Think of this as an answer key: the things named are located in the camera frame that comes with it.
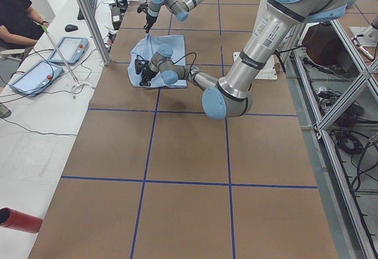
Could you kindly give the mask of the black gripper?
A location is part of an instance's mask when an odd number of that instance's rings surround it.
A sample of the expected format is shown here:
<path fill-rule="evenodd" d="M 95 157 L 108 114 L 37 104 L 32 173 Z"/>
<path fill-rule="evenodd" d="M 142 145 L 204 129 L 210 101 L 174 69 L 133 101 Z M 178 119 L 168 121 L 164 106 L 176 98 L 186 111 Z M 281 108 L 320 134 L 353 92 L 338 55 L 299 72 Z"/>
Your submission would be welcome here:
<path fill-rule="evenodd" d="M 154 72 L 149 68 L 149 66 L 145 66 L 142 68 L 141 72 L 141 81 L 139 83 L 140 86 L 151 86 L 151 80 L 154 78 Z"/>
<path fill-rule="evenodd" d="M 144 30 L 146 33 L 149 33 L 151 27 L 155 24 L 155 17 L 149 14 L 146 15 L 146 25 L 144 26 Z"/>

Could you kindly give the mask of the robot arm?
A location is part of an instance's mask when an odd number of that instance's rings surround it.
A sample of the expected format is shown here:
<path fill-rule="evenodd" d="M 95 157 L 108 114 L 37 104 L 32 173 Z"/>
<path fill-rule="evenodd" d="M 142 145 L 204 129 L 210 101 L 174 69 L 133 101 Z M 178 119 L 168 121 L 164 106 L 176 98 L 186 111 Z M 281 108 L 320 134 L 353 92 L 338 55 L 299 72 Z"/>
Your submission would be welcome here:
<path fill-rule="evenodd" d="M 216 79 L 194 66 L 177 66 L 172 48 L 162 44 L 150 60 L 135 60 L 141 86 L 149 86 L 156 75 L 166 85 L 185 79 L 203 90 L 202 106 L 211 119 L 242 116 L 252 106 L 250 86 L 288 34 L 305 22 L 323 22 L 344 15 L 347 0 L 266 0 L 267 10 L 240 52 L 228 74 Z"/>
<path fill-rule="evenodd" d="M 156 23 L 163 5 L 165 5 L 179 21 L 185 21 L 188 18 L 189 12 L 203 1 L 204 0 L 150 0 L 149 3 L 145 2 L 140 4 L 137 13 L 144 12 L 146 14 L 144 30 L 146 33 L 149 33 L 152 26 Z"/>

